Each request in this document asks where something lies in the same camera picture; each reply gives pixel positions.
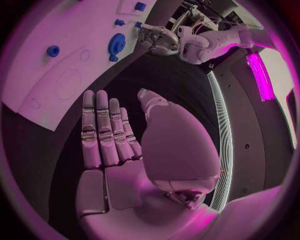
white robotic arm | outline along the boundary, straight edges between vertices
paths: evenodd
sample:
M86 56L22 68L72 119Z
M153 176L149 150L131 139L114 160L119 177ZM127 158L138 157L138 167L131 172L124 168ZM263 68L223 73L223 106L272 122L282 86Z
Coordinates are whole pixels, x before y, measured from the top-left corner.
M189 26L178 28L177 41L174 33L158 26L140 25L140 42L147 43L149 36L157 41L151 42L151 51L156 55L179 55L180 59L190 64L202 64L225 54L231 47L252 48L261 46L274 49L274 44L264 29L248 28L238 24L229 30L206 31L193 34Z

